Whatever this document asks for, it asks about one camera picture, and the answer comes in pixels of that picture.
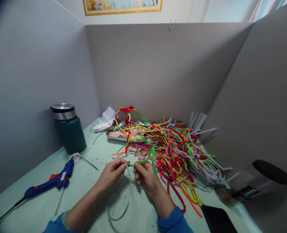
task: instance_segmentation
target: poster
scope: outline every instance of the poster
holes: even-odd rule
[[[83,0],[86,16],[154,12],[162,0]]]

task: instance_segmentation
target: wall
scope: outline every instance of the wall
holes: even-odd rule
[[[248,22],[257,0],[163,0],[161,12],[85,16],[82,0],[57,0],[86,25]]]
[[[52,0],[0,6],[0,193],[61,147],[49,109],[99,115],[85,26]]]
[[[155,121],[206,112],[248,25],[87,25],[100,110],[134,105]]]
[[[212,127],[205,147],[231,175],[256,159],[287,172],[287,5],[254,23],[208,112]],[[263,232],[287,232],[287,187],[245,206]]]

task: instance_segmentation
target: blue glue gun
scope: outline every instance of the blue glue gun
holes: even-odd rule
[[[61,189],[62,187],[67,187],[69,184],[69,178],[72,176],[73,168],[74,168],[74,160],[72,158],[66,163],[61,173],[51,174],[49,181],[39,186],[32,186],[28,188],[27,191],[25,192],[25,197],[26,198],[35,197],[55,186],[58,189]]]

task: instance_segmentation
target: table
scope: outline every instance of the table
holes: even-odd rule
[[[95,138],[100,135],[100,133],[93,133],[91,131],[92,126],[97,122],[98,120],[84,129],[87,148],[80,155],[95,165],[99,171],[82,159],[75,163],[73,175],[70,178],[69,186],[65,189],[58,215],[71,209],[93,187],[105,165],[113,161],[111,154],[116,153],[124,145],[122,142],[107,139],[105,133],[99,136],[94,145],[92,145]],[[48,181],[51,174],[61,172],[68,158],[69,155],[66,153],[64,147],[62,147],[2,192],[0,194],[0,217],[24,196],[25,191],[29,187],[40,185]],[[133,162],[134,158],[133,155],[129,155],[127,160]],[[134,181],[132,168],[130,168],[130,175]],[[105,211],[105,200],[103,200],[99,203],[85,232],[158,232],[156,223],[157,213],[153,203],[147,197],[142,186],[138,186],[133,182],[132,187],[130,205],[121,220],[117,222],[109,221]],[[184,217],[189,226],[194,232],[209,233],[210,231],[205,218],[200,218],[186,197],[181,193],[181,190],[177,190],[186,204]],[[0,232],[43,232],[47,223],[52,218],[53,220],[56,219],[53,215],[60,198],[60,192],[56,188],[53,188],[37,197],[26,200],[1,221]],[[129,192],[130,183],[126,171],[125,176],[119,179],[108,195],[109,203],[113,203],[109,208],[110,214],[113,217],[120,216],[124,211]],[[243,205],[237,205],[235,208],[230,209],[219,201],[214,192],[207,193],[198,189],[197,192],[200,199],[206,205],[224,209],[239,233],[261,232]],[[182,207],[172,189],[171,196],[174,203]]]

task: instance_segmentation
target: black phone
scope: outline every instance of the black phone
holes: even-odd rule
[[[211,233],[237,233],[225,210],[202,205],[202,212]]]

